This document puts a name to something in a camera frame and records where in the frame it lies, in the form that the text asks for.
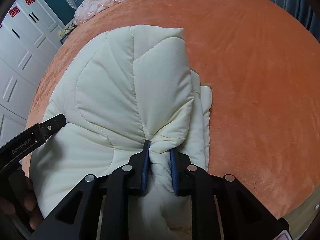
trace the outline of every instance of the blue gripper pad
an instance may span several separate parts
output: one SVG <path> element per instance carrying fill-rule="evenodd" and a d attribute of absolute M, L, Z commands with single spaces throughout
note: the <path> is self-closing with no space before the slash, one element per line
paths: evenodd
<path fill-rule="evenodd" d="M 175 159 L 175 155 L 173 150 L 170 151 L 170 161 L 171 161 L 171 177 L 172 177 L 172 187 L 174 193 L 178 194 L 178 182 L 179 182 L 179 173 L 177 169 L 177 160 Z"/>
<path fill-rule="evenodd" d="M 142 195 L 145 195 L 147 191 L 149 163 L 150 163 L 150 158 L 149 158 L 150 145 L 151 145 L 151 141 L 148 142 L 147 153 L 144 158 L 143 169 L 141 173 Z"/>

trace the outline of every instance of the finger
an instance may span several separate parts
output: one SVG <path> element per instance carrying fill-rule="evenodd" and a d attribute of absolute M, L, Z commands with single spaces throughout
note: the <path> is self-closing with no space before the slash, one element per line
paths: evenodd
<path fill-rule="evenodd" d="M 6 215 L 13 215 L 16 212 L 14 205 L 3 197 L 0 197 L 0 210 Z"/>
<path fill-rule="evenodd" d="M 32 180 L 29 179 L 28 177 L 26 177 L 26 187 L 27 187 L 27 190 L 33 190 Z"/>
<path fill-rule="evenodd" d="M 42 223 L 43 216 L 41 214 L 41 211 L 38 206 L 31 212 L 30 216 L 30 226 L 33 230 L 36 230 L 36 228 Z"/>
<path fill-rule="evenodd" d="M 33 191 L 29 191 L 24 198 L 24 206 L 27 210 L 32 211 L 37 205 L 37 198 Z"/>

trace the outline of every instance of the white comforter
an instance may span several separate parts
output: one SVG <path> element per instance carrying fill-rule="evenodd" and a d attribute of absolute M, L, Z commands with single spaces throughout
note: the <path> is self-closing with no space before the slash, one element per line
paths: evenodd
<path fill-rule="evenodd" d="M 172 189 L 168 150 L 207 169 L 211 89 L 190 71 L 183 28 L 148 25 L 87 43 L 57 84 L 44 120 L 67 125 L 34 151 L 30 176 L 46 217 L 87 174 L 111 174 L 152 141 L 147 195 L 130 199 L 130 239 L 191 239 L 188 197 Z"/>

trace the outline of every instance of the red sticker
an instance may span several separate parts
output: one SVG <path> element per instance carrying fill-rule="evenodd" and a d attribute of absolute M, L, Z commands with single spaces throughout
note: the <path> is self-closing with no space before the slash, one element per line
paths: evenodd
<path fill-rule="evenodd" d="M 19 8 L 17 6 L 13 7 L 10 11 L 9 14 L 13 18 L 15 17 L 18 13 L 20 12 Z"/>
<path fill-rule="evenodd" d="M 25 0 L 25 1 L 26 1 L 27 5 L 30 5 L 35 2 L 35 0 Z"/>

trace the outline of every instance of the bed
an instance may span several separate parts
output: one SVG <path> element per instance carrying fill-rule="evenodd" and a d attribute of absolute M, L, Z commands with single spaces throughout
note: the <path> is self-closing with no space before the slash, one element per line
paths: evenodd
<path fill-rule="evenodd" d="M 27 127 L 88 41 L 137 24 L 185 28 L 190 66 L 212 86 L 209 173 L 234 174 L 297 239 L 319 211 L 320 45 L 268 0 L 127 0 L 100 12 L 51 62 Z"/>

